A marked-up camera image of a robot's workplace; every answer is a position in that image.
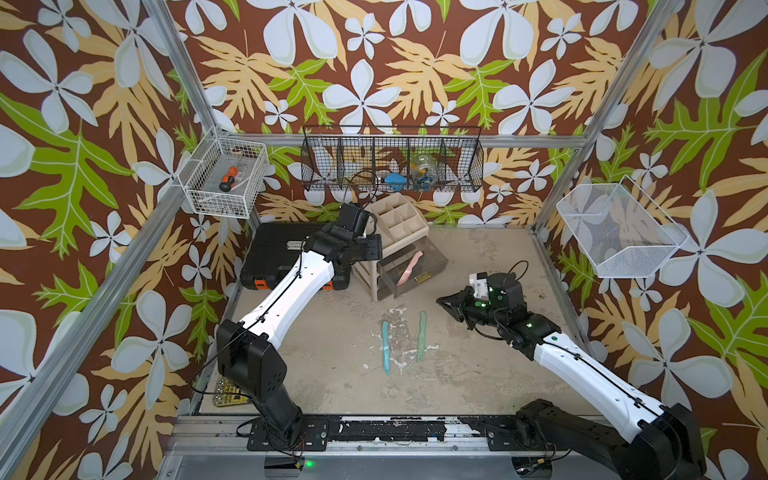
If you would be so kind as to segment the green fruit knife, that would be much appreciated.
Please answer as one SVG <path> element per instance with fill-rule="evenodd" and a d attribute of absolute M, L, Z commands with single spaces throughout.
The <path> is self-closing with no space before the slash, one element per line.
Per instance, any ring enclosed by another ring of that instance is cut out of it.
<path fill-rule="evenodd" d="M 417 338 L 417 362 L 420 363 L 424 360 L 427 351 L 427 328 L 428 328 L 428 314 L 426 311 L 421 311 L 419 314 L 419 332 Z"/>

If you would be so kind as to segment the pink fruit knife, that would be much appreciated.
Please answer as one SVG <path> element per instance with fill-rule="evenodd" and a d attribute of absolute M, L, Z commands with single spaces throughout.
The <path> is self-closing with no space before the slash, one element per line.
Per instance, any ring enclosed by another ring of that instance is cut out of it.
<path fill-rule="evenodd" d="M 423 251 L 422 250 L 417 250 L 414 253 L 414 255 L 409 260 L 409 262 L 408 262 L 404 272 L 399 277 L 398 282 L 396 284 L 397 287 L 400 287 L 400 286 L 404 285 L 409 280 L 409 278 L 411 277 L 411 275 L 413 273 L 414 268 L 416 267 L 416 265 L 418 264 L 418 262 L 419 262 L 419 260 L 421 259 L 422 256 L 423 256 Z"/>

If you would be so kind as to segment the beige plastic drawer organizer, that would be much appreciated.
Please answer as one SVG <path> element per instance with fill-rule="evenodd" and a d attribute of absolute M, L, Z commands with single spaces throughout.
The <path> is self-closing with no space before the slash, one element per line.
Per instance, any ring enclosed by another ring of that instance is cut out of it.
<path fill-rule="evenodd" d="M 367 231 L 376 231 L 381 236 L 383 258 L 360 262 L 353 266 L 353 272 L 372 301 L 389 296 L 398 298 L 445 270 L 448 259 L 429 238 L 426 219 L 407 197 L 390 194 L 366 210 L 374 215 Z M 417 250 L 422 250 L 423 256 L 409 280 L 397 287 L 399 277 Z"/>

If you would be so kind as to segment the blue fruit knife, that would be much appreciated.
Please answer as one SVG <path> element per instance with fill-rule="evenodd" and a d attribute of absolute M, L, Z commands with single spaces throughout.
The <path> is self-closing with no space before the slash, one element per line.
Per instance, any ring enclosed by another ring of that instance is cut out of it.
<path fill-rule="evenodd" d="M 387 374 L 391 374 L 391 349 L 389 344 L 389 322 L 383 321 L 381 324 L 381 353 L 382 369 Z"/>

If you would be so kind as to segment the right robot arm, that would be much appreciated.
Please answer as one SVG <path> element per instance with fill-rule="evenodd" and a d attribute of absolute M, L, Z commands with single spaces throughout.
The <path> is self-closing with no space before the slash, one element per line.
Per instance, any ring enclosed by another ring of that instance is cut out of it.
<path fill-rule="evenodd" d="M 495 328 L 496 340 L 555 374 L 606 420 L 599 424 L 550 401 L 534 400 L 515 415 L 520 445 L 575 451 L 623 479 L 704 476 L 706 459 L 693 413 L 642 393 L 587 354 L 555 322 L 530 311 L 514 273 L 473 274 L 468 286 L 436 302 L 470 330 Z"/>

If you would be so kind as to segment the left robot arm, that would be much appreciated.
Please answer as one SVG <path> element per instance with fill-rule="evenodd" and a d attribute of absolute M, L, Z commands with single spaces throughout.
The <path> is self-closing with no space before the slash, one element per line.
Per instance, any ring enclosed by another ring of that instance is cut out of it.
<path fill-rule="evenodd" d="M 216 333 L 219 374 L 254 404 L 267 432 L 294 446 L 303 413 L 284 386 L 287 364 L 279 349 L 310 300 L 341 270 L 383 258 L 379 234 L 344 233 L 335 226 L 310 236 L 288 274 L 255 309 L 237 321 L 226 320 Z"/>

